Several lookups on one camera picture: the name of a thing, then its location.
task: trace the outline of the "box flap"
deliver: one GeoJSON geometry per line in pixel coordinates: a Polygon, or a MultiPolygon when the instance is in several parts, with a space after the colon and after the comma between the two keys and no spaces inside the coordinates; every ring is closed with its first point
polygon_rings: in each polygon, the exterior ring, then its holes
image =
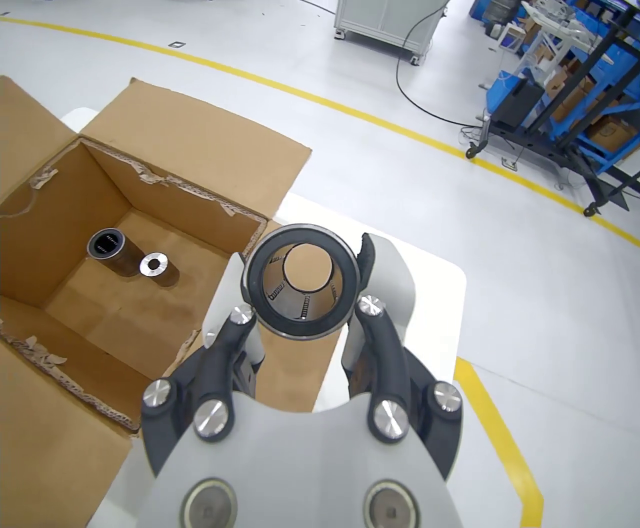
{"type": "Polygon", "coordinates": [[[271,218],[311,150],[253,121],[132,82],[82,134],[271,218]]]}
{"type": "Polygon", "coordinates": [[[2,526],[86,526],[127,435],[0,342],[2,526]]]}
{"type": "Polygon", "coordinates": [[[75,134],[38,101],[0,76],[0,202],[75,134]]]}

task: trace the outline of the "silver bolt head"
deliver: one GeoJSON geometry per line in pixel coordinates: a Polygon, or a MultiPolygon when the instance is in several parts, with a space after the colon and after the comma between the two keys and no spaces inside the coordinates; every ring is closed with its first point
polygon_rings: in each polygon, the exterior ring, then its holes
{"type": "Polygon", "coordinates": [[[171,383],[167,380],[152,381],[142,395],[142,401],[147,407],[160,407],[169,398],[171,383]]]}
{"type": "Polygon", "coordinates": [[[207,334],[204,337],[204,346],[205,348],[211,348],[211,345],[213,345],[213,342],[216,340],[216,333],[215,332],[207,332],[207,334]]]}
{"type": "Polygon", "coordinates": [[[241,304],[231,310],[231,322],[235,324],[247,324],[253,317],[253,308],[248,304],[241,304]]]}
{"type": "Polygon", "coordinates": [[[198,407],[193,416],[193,428],[200,438],[211,438],[222,432],[229,420],[227,404],[210,399],[198,407]]]}
{"type": "Polygon", "coordinates": [[[385,311],[385,304],[373,295],[363,295],[358,301],[358,309],[368,316],[377,316],[385,311]]]}
{"type": "Polygon", "coordinates": [[[450,383],[439,381],[433,388],[436,402],[443,411],[453,413],[462,407],[462,395],[450,383]]]}
{"type": "Polygon", "coordinates": [[[393,400],[382,400],[373,411],[373,422],[389,440],[403,438],[409,432],[409,416],[402,406],[393,400]]]}

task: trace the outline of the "white table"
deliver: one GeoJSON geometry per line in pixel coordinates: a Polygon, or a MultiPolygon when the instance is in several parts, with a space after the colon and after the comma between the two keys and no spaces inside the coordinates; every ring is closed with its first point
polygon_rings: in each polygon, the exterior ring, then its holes
{"type": "MultiPolygon", "coordinates": [[[[62,121],[80,131],[96,114],[89,108],[78,108],[62,121]]],[[[287,194],[274,220],[283,225],[313,223],[326,227],[343,238],[355,254],[360,251],[363,233],[391,240],[407,263],[416,288],[415,308],[404,344],[435,378],[453,381],[467,286],[465,275],[458,266],[293,193],[287,194]]],[[[336,407],[349,399],[341,366],[346,335],[344,327],[318,393],[315,412],[336,407]]],[[[134,527],[137,512],[153,480],[142,442],[135,439],[89,527],[134,527]]]]}

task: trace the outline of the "white floor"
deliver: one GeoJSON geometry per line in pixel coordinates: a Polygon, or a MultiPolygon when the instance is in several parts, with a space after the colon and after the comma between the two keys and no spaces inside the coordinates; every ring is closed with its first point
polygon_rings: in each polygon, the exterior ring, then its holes
{"type": "MultiPolygon", "coordinates": [[[[402,64],[401,82],[432,111],[474,123],[484,108],[477,85],[514,58],[488,49],[493,41],[468,17],[470,3],[451,1],[425,64],[402,64]]],[[[185,53],[463,148],[459,127],[422,114],[397,92],[393,56],[335,41],[333,17],[297,0],[0,0],[0,12],[160,46],[180,40],[185,53]]],[[[543,526],[638,526],[638,247],[466,160],[210,68],[1,22],[0,45],[0,72],[58,116],[101,109],[135,76],[312,147],[297,194],[464,270],[459,355],[476,365],[533,471],[545,498],[543,526]]],[[[517,156],[504,148],[482,156],[498,164],[505,153],[517,156]]],[[[553,171],[518,166],[519,175],[560,193],[553,171]]],[[[590,201],[586,188],[563,192],[583,206],[590,201]]],[[[629,201],[630,212],[608,205],[603,214],[638,237],[640,200],[629,201]]],[[[518,526],[520,501],[471,411],[449,488],[465,527],[518,526]]]]}

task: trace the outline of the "metal screw cap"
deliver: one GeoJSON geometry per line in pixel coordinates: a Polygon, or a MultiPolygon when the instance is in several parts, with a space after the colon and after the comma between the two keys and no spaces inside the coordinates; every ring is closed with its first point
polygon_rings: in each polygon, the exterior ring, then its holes
{"type": "Polygon", "coordinates": [[[185,528],[230,528],[237,515],[236,495],[226,482],[206,480],[189,492],[182,511],[185,528]]]}
{"type": "Polygon", "coordinates": [[[204,402],[193,416],[193,427],[200,438],[216,436],[227,425],[229,409],[219,399],[204,402]]]}
{"type": "Polygon", "coordinates": [[[446,381],[439,381],[433,388],[436,402],[443,411],[452,413],[462,406],[462,396],[456,387],[446,381]]]}
{"type": "Polygon", "coordinates": [[[399,483],[382,481],[365,498],[367,528],[416,528],[419,514],[411,494],[399,483]]]}
{"type": "Polygon", "coordinates": [[[397,440],[409,432],[409,416],[393,400],[382,400],[373,411],[373,422],[378,431],[390,440],[397,440]]]}
{"type": "Polygon", "coordinates": [[[358,308],[368,316],[377,316],[385,311],[385,304],[373,295],[363,295],[358,301],[358,308]]]}
{"type": "Polygon", "coordinates": [[[235,324],[247,324],[253,317],[253,308],[248,304],[241,304],[231,310],[231,321],[235,324]]]}
{"type": "Polygon", "coordinates": [[[204,337],[204,346],[205,348],[211,348],[211,345],[213,345],[213,342],[216,340],[216,333],[215,332],[207,332],[207,334],[204,337]]]}
{"type": "Polygon", "coordinates": [[[145,389],[142,401],[147,407],[160,407],[169,397],[170,392],[171,383],[167,380],[155,380],[145,389]]]}

